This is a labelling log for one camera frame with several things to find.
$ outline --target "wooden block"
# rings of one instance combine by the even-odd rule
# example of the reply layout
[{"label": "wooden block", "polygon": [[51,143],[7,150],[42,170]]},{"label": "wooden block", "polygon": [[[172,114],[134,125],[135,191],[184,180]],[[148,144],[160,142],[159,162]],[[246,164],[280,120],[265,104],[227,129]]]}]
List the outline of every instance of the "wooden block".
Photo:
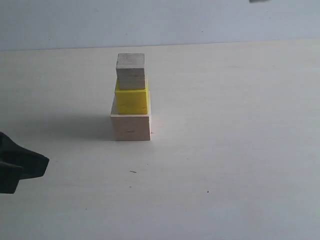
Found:
[{"label": "wooden block", "polygon": [[119,81],[116,83],[115,96],[119,114],[147,114],[149,85],[145,89],[121,90]]},{"label": "wooden block", "polygon": [[113,98],[111,122],[116,141],[149,141],[151,139],[151,105],[147,114],[119,114],[117,99]]},{"label": "wooden block", "polygon": [[145,54],[119,53],[116,75],[121,90],[145,89]]}]

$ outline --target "block tower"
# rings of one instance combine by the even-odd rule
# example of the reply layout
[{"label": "block tower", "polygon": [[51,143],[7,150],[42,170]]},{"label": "block tower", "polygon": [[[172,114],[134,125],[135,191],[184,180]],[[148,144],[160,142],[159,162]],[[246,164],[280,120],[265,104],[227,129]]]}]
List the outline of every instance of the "block tower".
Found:
[{"label": "block tower", "polygon": [[120,53],[111,121],[116,141],[151,139],[151,106],[145,55]]}]

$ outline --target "large wooden block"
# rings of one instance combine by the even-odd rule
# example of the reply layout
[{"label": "large wooden block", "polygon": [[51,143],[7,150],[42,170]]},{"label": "large wooden block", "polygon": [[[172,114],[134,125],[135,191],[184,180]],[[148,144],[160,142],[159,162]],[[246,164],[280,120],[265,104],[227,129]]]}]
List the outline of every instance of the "large wooden block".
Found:
[{"label": "large wooden block", "polygon": [[115,96],[119,114],[147,114],[149,85],[145,89],[121,90],[119,81],[116,83]]},{"label": "large wooden block", "polygon": [[116,75],[121,90],[145,89],[145,55],[119,53],[116,61]]},{"label": "large wooden block", "polygon": [[150,98],[148,98],[147,114],[119,114],[117,99],[114,97],[110,117],[116,141],[148,141],[151,139]]}]

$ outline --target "natural wood block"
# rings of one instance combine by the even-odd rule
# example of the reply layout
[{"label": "natural wood block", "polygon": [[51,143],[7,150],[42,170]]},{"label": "natural wood block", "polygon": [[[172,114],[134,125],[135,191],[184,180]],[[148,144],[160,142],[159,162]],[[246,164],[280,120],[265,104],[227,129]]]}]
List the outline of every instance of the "natural wood block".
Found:
[{"label": "natural wood block", "polygon": [[119,53],[116,75],[121,90],[145,89],[145,54]]},{"label": "natural wood block", "polygon": [[119,114],[117,99],[113,98],[111,122],[116,141],[148,141],[151,139],[151,105],[147,114]]},{"label": "natural wood block", "polygon": [[119,114],[147,114],[148,113],[148,81],[145,89],[121,90],[119,81],[116,83],[115,96]]}]

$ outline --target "small wooden cube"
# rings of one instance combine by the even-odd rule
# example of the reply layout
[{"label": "small wooden cube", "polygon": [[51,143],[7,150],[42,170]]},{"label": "small wooden cube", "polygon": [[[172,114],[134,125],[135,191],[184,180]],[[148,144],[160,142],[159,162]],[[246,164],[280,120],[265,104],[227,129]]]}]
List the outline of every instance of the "small wooden cube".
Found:
[{"label": "small wooden cube", "polygon": [[151,139],[150,97],[147,114],[119,114],[117,99],[114,97],[110,117],[116,141],[149,141]]},{"label": "small wooden cube", "polygon": [[118,114],[147,114],[149,86],[145,89],[121,90],[119,81],[115,87],[116,105]]},{"label": "small wooden cube", "polygon": [[145,55],[143,53],[119,53],[116,75],[121,90],[145,89]]}]

